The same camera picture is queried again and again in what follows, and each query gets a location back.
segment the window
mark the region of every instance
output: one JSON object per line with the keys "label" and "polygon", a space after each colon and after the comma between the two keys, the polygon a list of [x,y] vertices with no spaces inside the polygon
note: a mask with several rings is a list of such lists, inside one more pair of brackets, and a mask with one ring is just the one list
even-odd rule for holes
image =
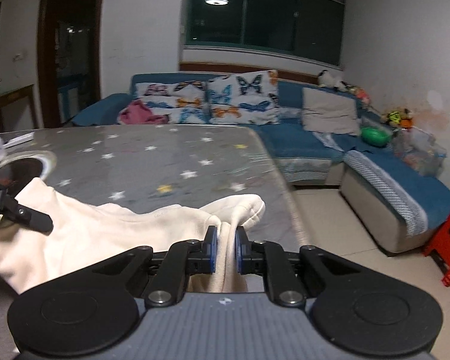
{"label": "window", "polygon": [[190,0],[187,44],[253,48],[338,65],[344,5],[334,0]]}
{"label": "window", "polygon": [[243,0],[224,0],[225,5],[191,0],[190,37],[199,42],[240,44]]}

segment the black circular pad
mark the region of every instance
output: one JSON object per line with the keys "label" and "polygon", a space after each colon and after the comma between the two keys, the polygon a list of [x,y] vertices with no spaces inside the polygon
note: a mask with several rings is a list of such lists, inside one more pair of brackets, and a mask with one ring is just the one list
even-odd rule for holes
{"label": "black circular pad", "polygon": [[137,303],[124,289],[34,290],[12,303],[8,327],[19,348],[40,355],[83,356],[103,350],[138,321]]}
{"label": "black circular pad", "polygon": [[350,289],[325,290],[313,304],[312,320],[330,342],[372,357],[430,350],[442,327],[442,310],[432,296],[403,282],[367,290],[353,281]]}

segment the beige cushion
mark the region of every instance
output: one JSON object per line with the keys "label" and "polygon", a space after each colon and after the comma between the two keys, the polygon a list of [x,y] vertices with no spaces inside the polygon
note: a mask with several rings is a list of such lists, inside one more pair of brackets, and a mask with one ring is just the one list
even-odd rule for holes
{"label": "beige cushion", "polygon": [[307,131],[359,135],[355,100],[303,88],[302,124]]}

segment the butterfly pillow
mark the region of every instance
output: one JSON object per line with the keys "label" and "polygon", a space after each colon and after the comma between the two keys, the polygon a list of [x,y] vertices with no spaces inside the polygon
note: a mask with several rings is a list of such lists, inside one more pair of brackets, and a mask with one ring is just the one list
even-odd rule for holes
{"label": "butterfly pillow", "polygon": [[174,96],[205,100],[205,83],[201,81],[183,81],[176,84],[140,82],[136,84],[136,96],[143,99],[148,96]]}
{"label": "butterfly pillow", "polygon": [[168,115],[168,122],[173,124],[206,124],[208,118],[201,108],[174,108]]}
{"label": "butterfly pillow", "polygon": [[277,124],[276,70],[232,74],[212,79],[208,100],[213,124]]}

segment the star pattern tablecloth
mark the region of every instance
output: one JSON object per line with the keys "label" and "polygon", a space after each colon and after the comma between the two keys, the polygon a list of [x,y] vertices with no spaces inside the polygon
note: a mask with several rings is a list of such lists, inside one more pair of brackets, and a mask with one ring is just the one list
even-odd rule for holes
{"label": "star pattern tablecloth", "polygon": [[[5,140],[18,133],[3,134]],[[83,203],[117,203],[137,214],[171,204],[199,208],[236,193],[266,204],[250,239],[298,251],[307,242],[295,203],[257,134],[246,127],[156,125],[36,130],[34,140],[7,150],[51,152],[46,181]]]}

